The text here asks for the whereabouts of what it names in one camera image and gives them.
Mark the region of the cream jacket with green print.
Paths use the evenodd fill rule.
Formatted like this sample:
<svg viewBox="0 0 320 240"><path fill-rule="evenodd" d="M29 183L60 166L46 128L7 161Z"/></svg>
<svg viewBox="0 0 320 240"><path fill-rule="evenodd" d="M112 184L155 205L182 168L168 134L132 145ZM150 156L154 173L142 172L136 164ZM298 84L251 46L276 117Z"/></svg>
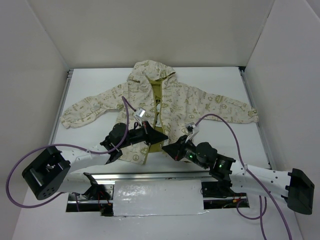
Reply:
<svg viewBox="0 0 320 240"><path fill-rule="evenodd" d="M120 160L139 165L146 163L148 153L161 150L161 146L174 143L187 133L186 125L208 115L209 120L249 124L259 121L257 110L248 103L220 94L205 92L179 82L176 71L153 60L137 62L125 83L98 95L87 96L68 107L60 117L67 129L80 128L95 121L109 111L118 110L117 123L134 125L133 112L126 116L122 97L134 107L146 110L143 118L156 130L168 136L155 146L138 143L122 150Z"/></svg>

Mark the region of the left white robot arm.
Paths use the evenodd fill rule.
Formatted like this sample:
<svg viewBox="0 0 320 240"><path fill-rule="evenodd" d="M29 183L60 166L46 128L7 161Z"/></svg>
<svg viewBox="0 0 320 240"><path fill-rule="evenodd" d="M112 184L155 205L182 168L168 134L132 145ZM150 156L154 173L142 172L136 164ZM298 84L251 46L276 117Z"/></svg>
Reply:
<svg viewBox="0 0 320 240"><path fill-rule="evenodd" d="M98 146L86 150L59 150L46 147L23 171L22 177L37 200L45 200L57 192L76 192L91 200L98 194L96 181L88 173L75 178L73 172L91 166L113 163L124 154L124 149L144 143L151 146L168 139L148 121L141 127L126 130L125 123L114 125Z"/></svg>

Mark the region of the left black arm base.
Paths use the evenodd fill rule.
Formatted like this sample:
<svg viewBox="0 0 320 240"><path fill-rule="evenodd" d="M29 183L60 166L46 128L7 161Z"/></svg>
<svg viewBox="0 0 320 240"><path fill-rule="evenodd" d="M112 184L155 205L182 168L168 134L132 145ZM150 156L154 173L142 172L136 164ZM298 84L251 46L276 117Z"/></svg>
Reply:
<svg viewBox="0 0 320 240"><path fill-rule="evenodd" d="M85 172L84 175L89 179L90 187L82 195L88 200L106 200L107 202L111 199L111 195L103 184L98 184L95 178Z"/></svg>

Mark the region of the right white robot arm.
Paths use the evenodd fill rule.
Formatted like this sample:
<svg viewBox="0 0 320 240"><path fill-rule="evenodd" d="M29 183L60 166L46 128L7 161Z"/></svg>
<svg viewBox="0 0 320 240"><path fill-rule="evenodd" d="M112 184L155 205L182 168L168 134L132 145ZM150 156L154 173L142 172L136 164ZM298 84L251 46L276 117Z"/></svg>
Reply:
<svg viewBox="0 0 320 240"><path fill-rule="evenodd" d="M218 181L218 192L223 196L246 193L273 198L303 215L313 212L314 183L300 169L277 171L241 164L239 160L219 154L208 142L193 144L187 135L177 142L162 147L173 160L187 159Z"/></svg>

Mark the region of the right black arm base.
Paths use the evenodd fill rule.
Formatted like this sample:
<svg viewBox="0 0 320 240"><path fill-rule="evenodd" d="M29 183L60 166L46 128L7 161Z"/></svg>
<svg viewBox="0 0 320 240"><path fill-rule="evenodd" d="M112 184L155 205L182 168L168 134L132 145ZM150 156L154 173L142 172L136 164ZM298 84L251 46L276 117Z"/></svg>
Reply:
<svg viewBox="0 0 320 240"><path fill-rule="evenodd" d="M228 197L243 197L247 194L245 192L237 192L231 190L232 183L227 176L222 179L215 179L211 175L201 177L201 194L204 198L225 199Z"/></svg>

